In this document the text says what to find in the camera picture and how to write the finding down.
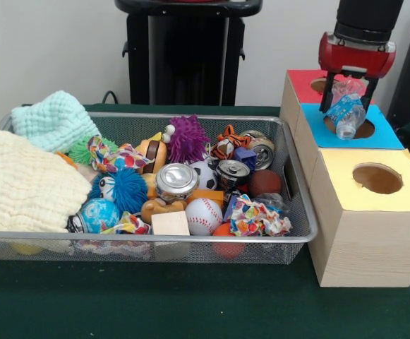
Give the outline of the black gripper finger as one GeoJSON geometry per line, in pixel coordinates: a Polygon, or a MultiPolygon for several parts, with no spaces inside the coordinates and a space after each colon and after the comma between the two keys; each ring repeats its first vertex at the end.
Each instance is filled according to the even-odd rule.
{"type": "Polygon", "coordinates": [[[363,94],[363,108],[366,112],[368,112],[368,108],[373,98],[373,93],[375,92],[375,89],[377,88],[379,79],[370,78],[370,77],[365,77],[365,79],[368,81],[368,84],[366,86],[366,91],[363,94]]]}
{"type": "Polygon", "coordinates": [[[327,77],[325,81],[324,91],[322,93],[322,100],[320,103],[320,111],[322,113],[326,113],[329,108],[331,108],[332,100],[333,100],[333,85],[334,85],[334,77],[336,76],[335,72],[328,71],[327,77]]]}

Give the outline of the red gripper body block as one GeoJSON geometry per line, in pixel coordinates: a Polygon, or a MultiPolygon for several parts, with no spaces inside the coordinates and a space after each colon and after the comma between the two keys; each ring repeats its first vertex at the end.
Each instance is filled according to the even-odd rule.
{"type": "Polygon", "coordinates": [[[383,78],[394,63],[396,50],[396,44],[391,41],[381,45],[361,44],[325,32],[319,44],[318,62],[327,72],[383,78]]]}

